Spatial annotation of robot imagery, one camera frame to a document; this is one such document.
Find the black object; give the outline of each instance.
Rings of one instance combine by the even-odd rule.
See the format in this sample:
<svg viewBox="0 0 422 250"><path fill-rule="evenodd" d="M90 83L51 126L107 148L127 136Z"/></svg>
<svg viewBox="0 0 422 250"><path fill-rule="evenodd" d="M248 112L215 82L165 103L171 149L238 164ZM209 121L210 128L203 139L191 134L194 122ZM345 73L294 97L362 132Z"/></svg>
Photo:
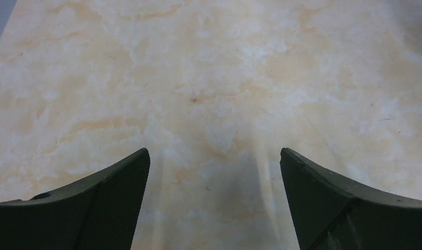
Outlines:
<svg viewBox="0 0 422 250"><path fill-rule="evenodd" d="M149 169L143 148L29 201L0 203L0 249L130 249Z"/></svg>
<svg viewBox="0 0 422 250"><path fill-rule="evenodd" d="M284 148L280 162L304 249L422 249L422 201L386 193Z"/></svg>

